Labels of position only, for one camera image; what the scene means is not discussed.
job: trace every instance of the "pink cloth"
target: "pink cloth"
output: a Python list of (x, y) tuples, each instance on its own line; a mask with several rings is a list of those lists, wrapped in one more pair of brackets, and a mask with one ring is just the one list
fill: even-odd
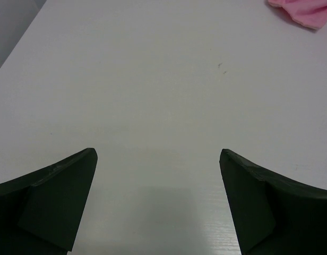
[(327, 0), (268, 0), (274, 7), (281, 7), (291, 18), (308, 28), (319, 29), (327, 23)]

